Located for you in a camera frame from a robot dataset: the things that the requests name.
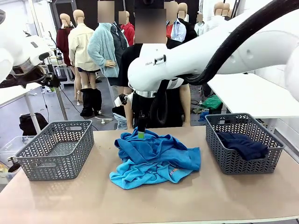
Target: blue towel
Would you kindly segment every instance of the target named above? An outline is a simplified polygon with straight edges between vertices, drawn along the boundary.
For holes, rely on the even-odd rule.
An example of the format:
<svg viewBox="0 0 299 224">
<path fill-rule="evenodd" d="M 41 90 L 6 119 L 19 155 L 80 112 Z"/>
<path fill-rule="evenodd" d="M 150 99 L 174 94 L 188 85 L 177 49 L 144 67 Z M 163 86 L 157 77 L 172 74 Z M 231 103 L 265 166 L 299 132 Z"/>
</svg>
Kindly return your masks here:
<svg viewBox="0 0 299 224">
<path fill-rule="evenodd" d="M 170 135 L 158 136 L 146 130 L 144 139 L 139 139 L 135 129 L 132 134 L 123 133 L 115 146 L 123 164 L 110 174 L 110 180 L 123 189 L 167 180 L 178 183 L 200 170 L 199 147 L 187 148 Z"/>
<path fill-rule="evenodd" d="M 244 134 L 217 132 L 217 135 L 225 148 L 237 150 L 245 161 L 264 159 L 268 154 L 266 145 Z"/>
</svg>

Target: black bag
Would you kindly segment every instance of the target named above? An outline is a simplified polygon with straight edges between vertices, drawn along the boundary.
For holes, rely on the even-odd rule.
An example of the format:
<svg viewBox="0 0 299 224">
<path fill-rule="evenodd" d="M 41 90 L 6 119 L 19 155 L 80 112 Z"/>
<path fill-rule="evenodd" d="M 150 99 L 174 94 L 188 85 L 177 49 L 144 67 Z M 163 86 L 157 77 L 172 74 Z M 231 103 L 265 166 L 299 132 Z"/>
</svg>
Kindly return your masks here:
<svg viewBox="0 0 299 224">
<path fill-rule="evenodd" d="M 48 122 L 40 113 L 35 113 L 38 125 L 43 130 Z M 30 114 L 20 116 L 20 129 L 23 130 L 23 136 L 36 135 L 36 129 L 34 128 Z"/>
</svg>

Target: beige jacket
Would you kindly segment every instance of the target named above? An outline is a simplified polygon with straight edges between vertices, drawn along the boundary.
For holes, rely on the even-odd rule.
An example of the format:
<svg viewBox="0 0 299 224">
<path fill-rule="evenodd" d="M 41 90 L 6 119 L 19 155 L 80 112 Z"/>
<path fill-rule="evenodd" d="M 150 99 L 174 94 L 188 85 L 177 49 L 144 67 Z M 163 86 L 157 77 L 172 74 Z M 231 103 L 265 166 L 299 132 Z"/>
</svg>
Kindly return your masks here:
<svg viewBox="0 0 299 224">
<path fill-rule="evenodd" d="M 69 58 L 71 64 L 86 71 L 96 71 L 97 66 L 87 53 L 89 39 L 94 31 L 88 28 L 84 23 L 79 23 L 69 34 Z"/>
</svg>

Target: mannequin head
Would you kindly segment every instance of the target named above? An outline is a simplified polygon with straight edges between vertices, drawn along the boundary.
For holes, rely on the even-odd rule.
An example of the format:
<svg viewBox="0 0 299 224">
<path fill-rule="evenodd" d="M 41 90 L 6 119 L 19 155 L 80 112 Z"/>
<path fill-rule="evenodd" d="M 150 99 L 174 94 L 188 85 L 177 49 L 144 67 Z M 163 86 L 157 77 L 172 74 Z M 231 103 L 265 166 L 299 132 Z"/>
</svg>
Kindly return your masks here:
<svg viewBox="0 0 299 224">
<path fill-rule="evenodd" d="M 84 23 L 85 17 L 84 17 L 84 12 L 82 10 L 79 9 L 75 10 L 73 16 L 77 24 Z"/>
<path fill-rule="evenodd" d="M 188 5 L 184 2 L 179 3 L 178 5 L 178 18 L 185 19 L 188 13 Z"/>
<path fill-rule="evenodd" d="M 114 22 L 114 1 L 98 1 L 98 22 Z"/>
<path fill-rule="evenodd" d="M 68 14 L 65 13 L 60 14 L 60 19 L 62 25 L 64 25 L 65 27 L 69 27 L 71 25 L 71 18 Z"/>
<path fill-rule="evenodd" d="M 164 43 L 166 12 L 164 9 L 135 11 L 135 43 Z"/>
<path fill-rule="evenodd" d="M 130 13 L 126 11 L 126 24 L 130 22 Z"/>
<path fill-rule="evenodd" d="M 121 25 L 127 25 L 129 23 L 130 13 L 128 11 L 118 12 L 118 23 Z"/>
<path fill-rule="evenodd" d="M 226 15 L 226 16 L 228 16 L 228 12 L 229 12 L 229 10 L 230 10 L 229 7 L 230 7 L 229 3 L 224 3 L 224 5 L 223 5 L 222 15 Z"/>
<path fill-rule="evenodd" d="M 178 16 L 178 3 L 176 1 L 164 2 L 166 9 L 166 20 L 175 21 Z"/>
<path fill-rule="evenodd" d="M 196 22 L 203 22 L 203 20 L 204 20 L 203 14 L 198 14 L 196 18 Z"/>
<path fill-rule="evenodd" d="M 214 6 L 214 14 L 215 15 L 222 15 L 222 11 L 224 8 L 224 3 L 223 2 L 218 2 Z"/>
</svg>

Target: gray plastic basket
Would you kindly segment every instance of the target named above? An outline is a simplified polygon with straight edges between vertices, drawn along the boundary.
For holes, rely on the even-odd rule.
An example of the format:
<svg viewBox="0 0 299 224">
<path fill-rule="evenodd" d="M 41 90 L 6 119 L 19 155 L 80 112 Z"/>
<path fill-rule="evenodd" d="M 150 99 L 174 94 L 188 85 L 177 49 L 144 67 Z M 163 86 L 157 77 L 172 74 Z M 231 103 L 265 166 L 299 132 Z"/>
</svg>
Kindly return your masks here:
<svg viewBox="0 0 299 224">
<path fill-rule="evenodd" d="M 94 145 L 92 121 L 48 124 L 16 158 L 30 181 L 75 179 Z"/>
<path fill-rule="evenodd" d="M 284 144 L 249 114 L 219 114 L 206 116 L 206 141 L 222 172 L 231 174 L 273 173 Z M 264 159 L 245 161 L 236 150 L 227 149 L 216 131 L 245 134 L 254 141 L 268 146 Z"/>
</svg>

